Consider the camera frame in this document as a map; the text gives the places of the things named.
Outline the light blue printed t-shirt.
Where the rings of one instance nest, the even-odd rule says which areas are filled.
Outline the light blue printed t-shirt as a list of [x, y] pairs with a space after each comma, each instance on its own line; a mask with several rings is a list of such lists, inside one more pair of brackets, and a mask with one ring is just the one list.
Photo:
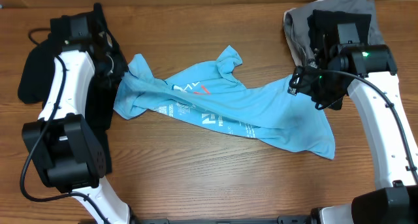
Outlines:
[[287, 92], [291, 78], [247, 88], [233, 76], [241, 64], [228, 46], [216, 60], [162, 80], [137, 54], [119, 85], [114, 110], [127, 120], [153, 110], [212, 131], [334, 159], [336, 143], [325, 113], [308, 96]]

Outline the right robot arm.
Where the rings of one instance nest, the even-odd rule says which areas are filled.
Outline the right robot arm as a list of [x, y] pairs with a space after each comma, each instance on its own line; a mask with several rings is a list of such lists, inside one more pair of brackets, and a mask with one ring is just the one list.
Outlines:
[[310, 96], [317, 110], [339, 110], [348, 96], [361, 117], [374, 164], [375, 191], [349, 204], [314, 208], [305, 223], [416, 223], [417, 145], [402, 106], [388, 46], [360, 41], [354, 23], [323, 37], [318, 67], [298, 66], [288, 92]]

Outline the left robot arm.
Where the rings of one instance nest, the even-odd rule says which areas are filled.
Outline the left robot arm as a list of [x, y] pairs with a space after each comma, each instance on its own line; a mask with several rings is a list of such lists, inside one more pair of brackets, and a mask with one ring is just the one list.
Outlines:
[[117, 86], [127, 71], [120, 46], [101, 9], [52, 19], [50, 37], [54, 75], [38, 119], [22, 128], [28, 156], [20, 191], [29, 198], [25, 178], [34, 165], [46, 187], [56, 188], [59, 199], [76, 199], [96, 223], [136, 223], [106, 177], [106, 131], [88, 123], [111, 122]]

